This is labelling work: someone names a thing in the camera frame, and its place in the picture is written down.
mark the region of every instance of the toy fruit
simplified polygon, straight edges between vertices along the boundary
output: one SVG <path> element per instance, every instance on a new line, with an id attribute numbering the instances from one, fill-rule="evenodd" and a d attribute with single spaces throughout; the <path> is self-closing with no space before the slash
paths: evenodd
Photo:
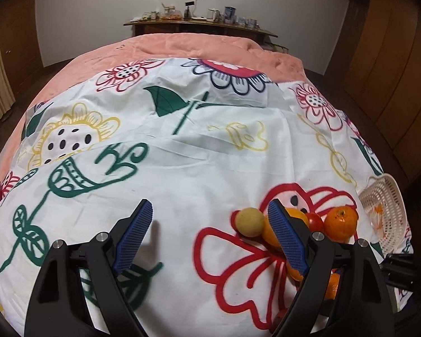
<path id="1" fill-rule="evenodd" d="M 274 331 L 281 322 L 282 318 L 284 318 L 285 314 L 287 314 L 288 309 L 281 309 L 278 314 L 276 314 L 276 317 L 274 317 L 273 323 L 272 323 L 272 331 Z"/>
<path id="2" fill-rule="evenodd" d="M 337 295 L 339 282 L 340 282 L 340 274 L 333 273 L 330 275 L 329 283 L 326 289 L 326 294 L 324 295 L 324 300 L 335 299 L 335 295 Z"/>
<path id="3" fill-rule="evenodd" d="M 324 234 L 334 242 L 344 243 L 356 232 L 357 211 L 348 206 L 331 209 L 324 220 Z"/>
<path id="4" fill-rule="evenodd" d="M 292 279 L 296 281 L 302 281 L 304 279 L 304 276 L 302 276 L 298 270 L 292 269 L 292 266 L 290 266 L 289 260 L 285 262 L 285 266 L 287 267 L 287 273 L 291 276 Z"/>
<path id="5" fill-rule="evenodd" d="M 306 217 L 309 220 L 309 229 L 313 232 L 321 232 L 324 233 L 324 223 L 321 217 L 315 213 L 306 213 Z"/>
<path id="6" fill-rule="evenodd" d="M 268 221 L 268 215 L 264 217 L 264 230 L 262 231 L 262 238 L 270 245 L 279 249 L 281 248 L 281 245 L 279 244 L 279 241 L 273 232 L 270 222 Z"/>
<path id="7" fill-rule="evenodd" d="M 234 221 L 237 231 L 245 237 L 257 237 L 264 230 L 264 215 L 256 208 L 246 208 L 239 211 Z"/>
<path id="8" fill-rule="evenodd" d="M 309 228 L 309 220 L 302 211 L 295 208 L 285 208 L 285 210 L 291 217 L 301 219 L 304 223 L 306 223 L 307 227 Z"/>

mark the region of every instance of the blue textured pad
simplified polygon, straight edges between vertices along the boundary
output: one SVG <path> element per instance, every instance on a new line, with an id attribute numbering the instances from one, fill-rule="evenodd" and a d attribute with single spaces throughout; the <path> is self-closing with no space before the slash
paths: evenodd
<path id="1" fill-rule="evenodd" d="M 268 221 L 290 266 L 298 270 L 301 275 L 305 275 L 309 268 L 306 262 L 306 249 L 282 209 L 274 201 L 268 204 Z"/>
<path id="2" fill-rule="evenodd" d="M 112 268 L 120 275 L 129 269 L 153 220 L 153 206 L 146 201 L 118 242 Z"/>

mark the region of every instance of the perforated basket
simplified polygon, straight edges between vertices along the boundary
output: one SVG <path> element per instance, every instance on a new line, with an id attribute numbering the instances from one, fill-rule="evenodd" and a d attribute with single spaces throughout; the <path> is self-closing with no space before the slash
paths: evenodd
<path id="1" fill-rule="evenodd" d="M 359 198 L 377 231 L 382 252 L 386 255 L 403 241 L 407 215 L 398 184 L 391 175 L 384 173 L 370 180 L 374 182 L 359 194 Z"/>

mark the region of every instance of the metal bolt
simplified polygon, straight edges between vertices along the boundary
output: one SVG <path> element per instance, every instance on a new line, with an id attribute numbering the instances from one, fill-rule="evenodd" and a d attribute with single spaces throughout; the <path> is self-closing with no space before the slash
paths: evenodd
<path id="1" fill-rule="evenodd" d="M 368 247 L 369 243 L 367 240 L 364 240 L 363 238 L 359 238 L 357 240 L 357 243 L 360 245 L 360 247 Z"/>
<path id="2" fill-rule="evenodd" d="M 97 234 L 95 238 L 97 239 L 98 242 L 104 242 L 105 240 L 108 239 L 108 237 L 109 235 L 106 232 L 101 232 Z"/>
<path id="3" fill-rule="evenodd" d="M 53 242 L 52 246 L 55 249 L 60 249 L 63 244 L 64 242 L 62 240 L 56 240 L 55 242 Z"/>
<path id="4" fill-rule="evenodd" d="M 322 234 L 321 232 L 313 232 L 312 238 L 316 241 L 322 241 L 324 239 L 324 234 Z"/>

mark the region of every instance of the desk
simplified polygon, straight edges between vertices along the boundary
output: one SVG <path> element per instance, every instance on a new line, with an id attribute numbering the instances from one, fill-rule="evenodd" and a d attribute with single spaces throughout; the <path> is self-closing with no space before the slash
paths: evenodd
<path id="1" fill-rule="evenodd" d="M 205 33 L 249 38 L 260 44 L 265 42 L 268 37 L 277 38 L 277 35 L 268 30 L 252 29 L 237 24 L 217 23 L 206 20 L 130 21 L 124 26 L 134 27 L 134 37 L 152 33 Z"/>

